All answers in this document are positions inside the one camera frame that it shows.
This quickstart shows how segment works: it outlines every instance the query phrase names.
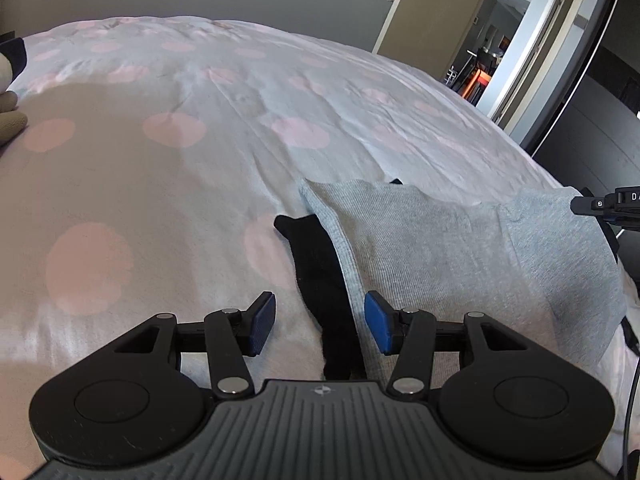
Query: ribbed gray surface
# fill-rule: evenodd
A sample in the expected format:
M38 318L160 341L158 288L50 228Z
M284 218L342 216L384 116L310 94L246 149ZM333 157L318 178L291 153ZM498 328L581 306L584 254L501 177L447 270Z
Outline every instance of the ribbed gray surface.
M595 464L556 473L484 464L454 446L425 406L391 400L375 383L287 381L270 381L253 399L221 404L196 439L162 460L122 471L84 471L52 461L31 478L610 479Z

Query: circular cap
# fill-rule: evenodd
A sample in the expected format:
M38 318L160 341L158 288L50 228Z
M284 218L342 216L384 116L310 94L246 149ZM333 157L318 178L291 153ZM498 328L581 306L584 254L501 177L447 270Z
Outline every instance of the circular cap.
M218 389L225 394L241 394L249 387L242 377L225 377L218 381Z
M495 387L494 398L502 409L525 418L548 418L569 404L562 386L540 377L507 379Z
M78 393L76 410L94 422L123 422L142 413L149 392L129 381L99 381Z
M416 394L424 389L424 383L414 377L401 377L394 381L393 388L401 394Z

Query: silver screw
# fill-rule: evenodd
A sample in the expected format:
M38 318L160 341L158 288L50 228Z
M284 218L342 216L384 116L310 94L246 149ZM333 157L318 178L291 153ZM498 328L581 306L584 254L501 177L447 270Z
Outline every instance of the silver screw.
M218 381L218 389L225 394L241 394L249 387L242 377L225 377Z
M394 381L393 388L401 394L416 394L424 389L424 383L415 377L401 377Z

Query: beige door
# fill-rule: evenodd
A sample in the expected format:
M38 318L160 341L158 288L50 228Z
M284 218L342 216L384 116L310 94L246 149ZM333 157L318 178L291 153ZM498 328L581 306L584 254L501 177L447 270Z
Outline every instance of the beige door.
M483 0L394 0L374 54L415 66L441 80Z

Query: polka dot bed sheet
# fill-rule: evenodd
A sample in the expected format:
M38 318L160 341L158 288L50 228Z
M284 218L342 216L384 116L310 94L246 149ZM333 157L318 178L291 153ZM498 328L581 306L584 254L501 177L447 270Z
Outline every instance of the polka dot bed sheet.
M30 125L0 157L3 480L43 462L36 389L158 312L193 322L272 290L257 385L321 378L273 228L308 214L302 178L400 178L468 204L559 185L449 89L356 48L190 16L68 23L25 43L11 88ZM621 383L623 344L608 355ZM204 355L182 370L207 386Z

